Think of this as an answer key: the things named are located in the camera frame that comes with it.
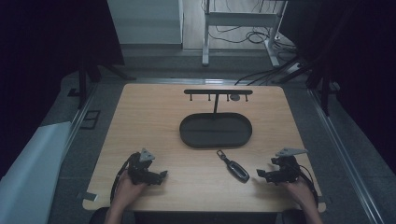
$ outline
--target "metal frame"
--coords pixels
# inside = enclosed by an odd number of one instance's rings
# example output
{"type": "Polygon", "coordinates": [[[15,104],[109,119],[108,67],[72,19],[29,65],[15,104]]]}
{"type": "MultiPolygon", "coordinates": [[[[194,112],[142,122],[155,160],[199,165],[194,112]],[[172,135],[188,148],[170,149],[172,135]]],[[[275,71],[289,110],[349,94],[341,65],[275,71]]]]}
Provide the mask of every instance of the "metal frame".
{"type": "Polygon", "coordinates": [[[202,55],[202,65],[209,65],[209,26],[258,26],[272,27],[270,38],[264,41],[273,67],[279,67],[279,61],[274,53],[273,45],[280,21],[283,16],[286,1],[282,1],[276,14],[261,13],[229,13],[210,12],[210,0],[205,1],[205,33],[202,55]]]}

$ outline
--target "car key fob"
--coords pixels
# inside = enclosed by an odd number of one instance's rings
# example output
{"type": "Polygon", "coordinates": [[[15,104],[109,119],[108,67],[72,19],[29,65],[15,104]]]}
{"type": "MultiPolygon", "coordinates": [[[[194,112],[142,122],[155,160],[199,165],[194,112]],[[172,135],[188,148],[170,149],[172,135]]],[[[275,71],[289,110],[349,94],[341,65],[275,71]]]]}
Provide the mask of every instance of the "car key fob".
{"type": "Polygon", "coordinates": [[[221,151],[218,150],[218,155],[219,157],[227,164],[228,170],[241,182],[246,183],[248,182],[248,179],[250,176],[248,175],[248,172],[241,166],[239,165],[236,161],[230,161],[227,159],[225,154],[221,151]]]}

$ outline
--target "person's arm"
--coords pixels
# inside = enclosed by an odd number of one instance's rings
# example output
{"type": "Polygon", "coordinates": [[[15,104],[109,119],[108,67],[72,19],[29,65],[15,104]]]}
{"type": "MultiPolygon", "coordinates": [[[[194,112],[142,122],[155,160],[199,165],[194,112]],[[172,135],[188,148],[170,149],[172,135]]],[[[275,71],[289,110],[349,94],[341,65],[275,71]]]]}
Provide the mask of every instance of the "person's arm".
{"type": "Polygon", "coordinates": [[[134,185],[125,170],[120,176],[113,202],[107,211],[105,224],[120,224],[124,210],[136,200],[145,186],[146,184],[134,185]]]}
{"type": "Polygon", "coordinates": [[[307,224],[323,223],[315,203],[314,195],[312,195],[308,185],[301,177],[293,183],[279,183],[279,185],[284,187],[293,200],[303,209],[307,224]]]}

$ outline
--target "wall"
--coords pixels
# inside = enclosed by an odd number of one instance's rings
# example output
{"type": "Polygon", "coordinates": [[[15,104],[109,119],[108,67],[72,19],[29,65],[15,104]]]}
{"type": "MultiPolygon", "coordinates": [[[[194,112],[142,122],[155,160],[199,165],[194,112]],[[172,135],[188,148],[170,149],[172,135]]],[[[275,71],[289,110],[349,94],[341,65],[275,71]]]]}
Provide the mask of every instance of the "wall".
{"type": "Polygon", "coordinates": [[[120,44],[181,44],[181,0],[108,0],[120,44]]]}

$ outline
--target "table surface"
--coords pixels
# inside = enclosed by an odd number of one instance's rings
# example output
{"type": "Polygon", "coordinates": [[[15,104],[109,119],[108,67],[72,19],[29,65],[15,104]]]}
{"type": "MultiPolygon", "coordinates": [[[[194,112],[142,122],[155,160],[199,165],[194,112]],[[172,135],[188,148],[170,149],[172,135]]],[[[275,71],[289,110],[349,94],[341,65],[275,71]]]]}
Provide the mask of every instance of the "table surface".
{"type": "MultiPolygon", "coordinates": [[[[142,148],[155,156],[149,167],[154,173],[168,171],[160,186],[148,186],[130,207],[135,211],[281,212],[296,208],[281,187],[266,183],[256,169],[271,171],[271,158],[284,147],[304,148],[293,116],[279,87],[239,87],[217,85],[127,84],[110,124],[87,192],[97,194],[88,210],[110,205],[114,178],[129,156],[142,148]],[[246,102],[227,102],[219,97],[218,113],[235,112],[247,117],[253,128],[242,147],[224,148],[231,161],[250,175],[246,184],[227,170],[217,155],[218,148],[186,146],[179,135],[180,122],[190,114],[213,112],[215,96],[184,94],[186,89],[252,90],[246,102]]],[[[306,154],[297,155],[320,188],[306,154]]],[[[324,210],[325,204],[319,205],[324,210]]]]}

